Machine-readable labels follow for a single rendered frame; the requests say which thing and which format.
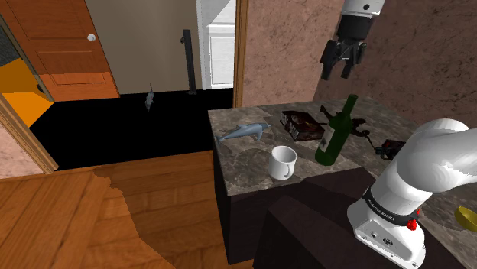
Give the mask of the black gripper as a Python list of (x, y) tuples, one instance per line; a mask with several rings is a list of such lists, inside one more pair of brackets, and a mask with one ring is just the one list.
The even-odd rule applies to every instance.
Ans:
[[(336, 32), (337, 41), (328, 40), (320, 58), (323, 65), (320, 79), (328, 80), (333, 67), (340, 60), (345, 61), (341, 77), (348, 79), (355, 65), (362, 62), (367, 44), (363, 42), (372, 26), (373, 17), (362, 17), (354, 15), (342, 15)], [(347, 46), (342, 52), (342, 44), (353, 44)]]

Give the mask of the dark brown book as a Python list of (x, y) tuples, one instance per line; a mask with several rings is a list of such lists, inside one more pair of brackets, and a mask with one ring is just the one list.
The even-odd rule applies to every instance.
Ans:
[(280, 122), (295, 141), (319, 140), (324, 128), (307, 112), (282, 111)]

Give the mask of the green glass bottle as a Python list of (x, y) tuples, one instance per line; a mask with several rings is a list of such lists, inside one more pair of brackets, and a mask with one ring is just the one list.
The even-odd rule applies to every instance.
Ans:
[(324, 128), (322, 139), (315, 153), (315, 159), (323, 166), (331, 166), (335, 163), (343, 145), (352, 130), (351, 111), (354, 108), (358, 96), (350, 94), (341, 112), (331, 116), (322, 105), (320, 112), (329, 119)]

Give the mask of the small black device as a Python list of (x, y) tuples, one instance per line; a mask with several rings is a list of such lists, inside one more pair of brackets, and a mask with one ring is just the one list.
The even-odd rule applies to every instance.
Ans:
[(405, 141), (387, 139), (382, 146), (375, 148), (375, 153), (383, 160), (393, 160), (405, 144)]

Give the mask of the white panel door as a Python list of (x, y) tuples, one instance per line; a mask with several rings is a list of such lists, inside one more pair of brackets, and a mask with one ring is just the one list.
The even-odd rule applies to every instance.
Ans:
[(232, 88), (236, 0), (196, 0), (203, 89)]

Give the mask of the blue dolphin figure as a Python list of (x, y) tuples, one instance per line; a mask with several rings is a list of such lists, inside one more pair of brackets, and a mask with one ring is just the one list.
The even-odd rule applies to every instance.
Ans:
[(224, 134), (223, 136), (216, 135), (214, 139), (218, 144), (220, 144), (222, 141), (226, 139), (256, 135), (257, 140), (260, 141), (263, 135), (263, 132), (270, 127), (271, 127), (270, 124), (264, 123), (264, 122), (252, 123), (247, 125), (238, 125), (237, 129), (230, 132), (229, 134)]

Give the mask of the white mug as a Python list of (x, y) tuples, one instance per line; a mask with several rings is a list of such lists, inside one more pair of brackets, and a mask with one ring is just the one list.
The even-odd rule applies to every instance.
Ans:
[(271, 151), (268, 172), (276, 180), (287, 180), (294, 173), (297, 153), (291, 147), (277, 146)]

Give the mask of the dark robot stand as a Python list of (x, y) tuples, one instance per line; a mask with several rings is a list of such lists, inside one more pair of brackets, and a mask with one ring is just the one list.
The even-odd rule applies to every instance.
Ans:
[(268, 208), (254, 269), (401, 269), (355, 238), (348, 207), (375, 178), (364, 168), (309, 177)]

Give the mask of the dark cabinet with marble top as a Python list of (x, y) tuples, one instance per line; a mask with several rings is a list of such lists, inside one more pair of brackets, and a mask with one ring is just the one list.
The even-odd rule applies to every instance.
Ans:
[[(260, 141), (249, 135), (213, 145), (215, 194), (230, 264), (255, 256), (268, 208), (290, 193), (294, 185), (309, 177), (355, 168), (366, 169), (376, 179), (387, 163), (375, 154), (374, 146), (386, 139), (404, 141), (415, 129), (413, 122), (398, 113), (374, 99), (362, 98), (352, 110), (352, 117), (363, 119), (363, 128), (370, 131), (370, 136), (349, 137), (334, 165), (324, 167), (314, 158), (316, 141), (295, 141), (285, 131), (280, 122), (281, 112), (288, 110), (307, 112), (318, 122), (326, 120), (318, 102), (220, 109), (209, 113), (214, 135), (227, 135), (238, 125), (260, 122), (271, 125)], [(271, 151), (277, 146), (291, 147), (297, 153), (294, 173), (287, 180), (276, 180), (268, 172)]]

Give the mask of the small grey animal figure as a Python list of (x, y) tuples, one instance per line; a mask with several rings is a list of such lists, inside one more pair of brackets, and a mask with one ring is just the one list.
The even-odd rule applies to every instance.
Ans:
[(150, 85), (150, 91), (148, 92), (146, 96), (146, 100), (144, 101), (145, 107), (148, 112), (150, 111), (153, 102), (154, 102), (154, 90), (152, 85)]

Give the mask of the yellow bowl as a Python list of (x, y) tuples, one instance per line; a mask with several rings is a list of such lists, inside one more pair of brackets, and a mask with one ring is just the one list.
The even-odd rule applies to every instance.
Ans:
[(459, 206), (454, 216), (456, 221), (466, 230), (471, 232), (477, 232), (477, 213), (473, 212), (466, 207)]

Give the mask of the orange wooden door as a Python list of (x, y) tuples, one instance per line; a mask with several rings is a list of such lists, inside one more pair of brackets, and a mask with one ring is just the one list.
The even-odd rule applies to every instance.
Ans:
[(119, 97), (85, 0), (0, 0), (0, 15), (54, 101)]

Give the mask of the black upright post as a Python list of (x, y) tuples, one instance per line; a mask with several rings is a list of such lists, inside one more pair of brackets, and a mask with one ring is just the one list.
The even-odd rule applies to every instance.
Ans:
[(191, 41), (191, 32), (189, 29), (183, 29), (183, 35), (180, 39), (180, 42), (184, 45), (185, 57), (187, 62), (187, 76), (189, 90), (187, 93), (189, 95), (196, 95), (196, 80), (193, 64), (193, 47)]

